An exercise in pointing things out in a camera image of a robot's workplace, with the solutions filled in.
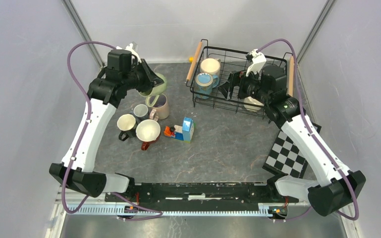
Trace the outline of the black mug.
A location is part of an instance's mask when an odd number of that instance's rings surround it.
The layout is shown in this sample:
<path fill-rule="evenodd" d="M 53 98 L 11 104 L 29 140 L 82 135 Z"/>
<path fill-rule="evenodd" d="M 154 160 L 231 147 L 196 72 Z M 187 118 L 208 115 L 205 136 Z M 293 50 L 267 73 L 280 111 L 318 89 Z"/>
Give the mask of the black mug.
<path fill-rule="evenodd" d="M 117 120 L 117 127 L 120 130 L 118 139 L 125 141 L 136 137 L 137 120 L 132 114 L 124 114 Z"/>

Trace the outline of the grey blue small cup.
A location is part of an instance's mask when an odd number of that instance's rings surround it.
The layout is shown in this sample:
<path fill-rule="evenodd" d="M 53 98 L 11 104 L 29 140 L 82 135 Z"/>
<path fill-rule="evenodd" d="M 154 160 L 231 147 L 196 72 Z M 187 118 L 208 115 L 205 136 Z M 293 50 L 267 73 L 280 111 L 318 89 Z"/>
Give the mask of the grey blue small cup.
<path fill-rule="evenodd" d="M 133 109 L 133 115 L 140 121 L 149 119 L 149 108 L 145 104 L 138 104 Z"/>

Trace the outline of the red mug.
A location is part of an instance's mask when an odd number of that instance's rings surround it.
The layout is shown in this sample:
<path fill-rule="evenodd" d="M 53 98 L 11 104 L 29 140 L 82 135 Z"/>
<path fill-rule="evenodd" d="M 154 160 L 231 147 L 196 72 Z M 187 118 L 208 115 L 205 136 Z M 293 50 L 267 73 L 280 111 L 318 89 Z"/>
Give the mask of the red mug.
<path fill-rule="evenodd" d="M 146 119 L 138 124 L 136 136 L 142 141 L 141 150 L 146 151 L 150 145 L 159 140 L 161 136 L 161 126 L 155 120 Z"/>

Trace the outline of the cream cup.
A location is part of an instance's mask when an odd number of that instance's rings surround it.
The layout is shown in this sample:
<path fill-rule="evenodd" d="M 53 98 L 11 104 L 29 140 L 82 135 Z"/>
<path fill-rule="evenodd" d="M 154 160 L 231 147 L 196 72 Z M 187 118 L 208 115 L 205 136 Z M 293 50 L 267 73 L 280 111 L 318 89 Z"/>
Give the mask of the cream cup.
<path fill-rule="evenodd" d="M 264 104 L 259 102 L 258 100 L 252 98 L 252 97 L 246 97 L 243 100 L 244 108 L 250 112 L 258 112 Z"/>

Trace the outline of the blue mug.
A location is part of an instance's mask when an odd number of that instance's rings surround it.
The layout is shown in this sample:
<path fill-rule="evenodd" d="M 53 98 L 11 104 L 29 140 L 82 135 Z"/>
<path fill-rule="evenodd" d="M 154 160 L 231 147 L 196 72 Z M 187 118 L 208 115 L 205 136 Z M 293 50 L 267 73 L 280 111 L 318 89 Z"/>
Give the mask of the blue mug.
<path fill-rule="evenodd" d="M 196 76 L 194 91 L 196 97 L 201 99 L 208 99 L 213 89 L 219 84 L 219 78 L 217 75 L 211 75 L 208 73 L 199 73 Z"/>

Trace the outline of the green mug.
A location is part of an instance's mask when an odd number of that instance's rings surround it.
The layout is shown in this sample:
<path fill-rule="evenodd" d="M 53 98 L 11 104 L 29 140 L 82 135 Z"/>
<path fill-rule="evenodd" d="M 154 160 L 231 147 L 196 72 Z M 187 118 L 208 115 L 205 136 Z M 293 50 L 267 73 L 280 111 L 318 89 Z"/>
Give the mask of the green mug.
<path fill-rule="evenodd" d="M 166 90 L 167 87 L 167 80 L 165 76 L 157 72 L 155 75 L 162 81 L 162 83 L 146 92 L 138 92 L 140 96 L 145 98 L 145 104 L 147 107 L 153 107 L 159 96 Z"/>

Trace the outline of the pink mug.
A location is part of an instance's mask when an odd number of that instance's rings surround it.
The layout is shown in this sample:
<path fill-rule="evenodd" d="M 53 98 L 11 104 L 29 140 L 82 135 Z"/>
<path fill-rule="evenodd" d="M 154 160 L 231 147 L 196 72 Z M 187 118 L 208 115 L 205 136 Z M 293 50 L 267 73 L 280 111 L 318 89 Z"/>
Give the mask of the pink mug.
<path fill-rule="evenodd" d="M 169 104 L 165 94 L 148 97 L 146 104 L 150 108 L 150 119 L 163 120 L 169 116 Z"/>

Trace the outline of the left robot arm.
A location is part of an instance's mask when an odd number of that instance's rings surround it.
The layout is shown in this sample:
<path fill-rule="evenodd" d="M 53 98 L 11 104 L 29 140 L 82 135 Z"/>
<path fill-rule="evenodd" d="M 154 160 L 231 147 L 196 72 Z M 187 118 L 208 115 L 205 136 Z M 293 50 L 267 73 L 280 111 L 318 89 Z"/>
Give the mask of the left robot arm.
<path fill-rule="evenodd" d="M 164 75 L 155 73 L 134 50 L 113 49 L 107 56 L 104 75 L 89 85 L 86 106 L 76 135 L 60 163 L 52 163 L 50 175 L 65 188 L 90 197 L 117 192 L 124 202 L 135 198 L 131 178 L 94 170 L 95 159 L 108 122 L 129 90 L 141 96 L 155 96 L 166 90 Z"/>

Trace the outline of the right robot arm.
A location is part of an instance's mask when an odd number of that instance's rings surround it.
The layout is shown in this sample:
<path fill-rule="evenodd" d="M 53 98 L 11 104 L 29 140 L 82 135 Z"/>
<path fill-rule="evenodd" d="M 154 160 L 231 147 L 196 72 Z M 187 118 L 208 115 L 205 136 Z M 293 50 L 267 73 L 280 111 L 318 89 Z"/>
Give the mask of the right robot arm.
<path fill-rule="evenodd" d="M 365 185 L 365 175 L 352 171 L 326 145 L 302 102 L 288 95 L 283 70 L 268 66 L 258 72 L 233 71 L 218 90 L 226 99 L 231 99 L 235 87 L 238 87 L 239 99 L 251 97 L 263 104 L 268 119 L 294 142 L 317 179 L 279 176 L 267 187 L 267 198 L 280 202 L 286 196 L 294 197 L 309 202 L 321 216 L 336 212 L 346 219 L 358 220 L 357 197 Z"/>

